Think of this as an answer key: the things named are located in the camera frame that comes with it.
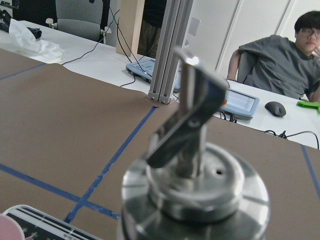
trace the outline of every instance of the green object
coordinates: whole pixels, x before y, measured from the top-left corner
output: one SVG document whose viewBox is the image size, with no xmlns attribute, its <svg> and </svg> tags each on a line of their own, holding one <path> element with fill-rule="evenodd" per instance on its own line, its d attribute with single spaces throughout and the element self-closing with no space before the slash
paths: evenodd
<svg viewBox="0 0 320 240">
<path fill-rule="evenodd" d="M 298 101 L 297 106 L 302 107 L 302 108 L 310 108 L 310 109 L 317 109 L 318 110 L 318 114 L 320 114 L 320 103 L 313 101 Z"/>
</svg>

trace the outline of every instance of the black hair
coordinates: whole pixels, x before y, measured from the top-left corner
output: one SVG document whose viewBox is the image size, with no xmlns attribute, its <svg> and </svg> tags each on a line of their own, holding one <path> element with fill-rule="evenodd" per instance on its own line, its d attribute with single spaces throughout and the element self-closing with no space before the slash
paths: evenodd
<svg viewBox="0 0 320 240">
<path fill-rule="evenodd" d="M 295 32 L 302 28 L 320 29 L 320 11 L 309 11 L 298 18 L 294 24 Z"/>
</svg>

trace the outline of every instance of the pink object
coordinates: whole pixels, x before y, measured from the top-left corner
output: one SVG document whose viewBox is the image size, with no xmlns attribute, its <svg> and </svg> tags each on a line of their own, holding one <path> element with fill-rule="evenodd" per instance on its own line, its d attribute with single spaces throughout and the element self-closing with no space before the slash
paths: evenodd
<svg viewBox="0 0 320 240">
<path fill-rule="evenodd" d="M 19 224 L 11 217 L 0 214 L 0 240 L 25 240 Z"/>
</svg>

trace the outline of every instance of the wooden post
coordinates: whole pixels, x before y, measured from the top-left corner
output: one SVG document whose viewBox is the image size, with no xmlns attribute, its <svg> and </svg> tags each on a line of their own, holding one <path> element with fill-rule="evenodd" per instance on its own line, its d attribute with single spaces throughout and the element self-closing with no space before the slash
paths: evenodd
<svg viewBox="0 0 320 240">
<path fill-rule="evenodd" d="M 144 5 L 145 0 L 122 0 L 119 16 L 118 38 L 124 51 L 120 46 L 119 40 L 117 40 L 115 49 L 117 53 L 123 55 L 126 53 L 129 57 L 131 56 L 131 52 L 134 55 L 137 54 Z"/>
</svg>

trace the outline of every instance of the black mouse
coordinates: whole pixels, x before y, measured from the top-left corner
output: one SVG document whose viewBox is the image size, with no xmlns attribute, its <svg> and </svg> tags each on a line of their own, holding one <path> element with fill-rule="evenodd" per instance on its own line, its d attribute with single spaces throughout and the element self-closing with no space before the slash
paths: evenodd
<svg viewBox="0 0 320 240">
<path fill-rule="evenodd" d="M 264 107 L 276 117 L 283 117 L 287 113 L 285 107 L 277 101 L 270 101 Z"/>
</svg>

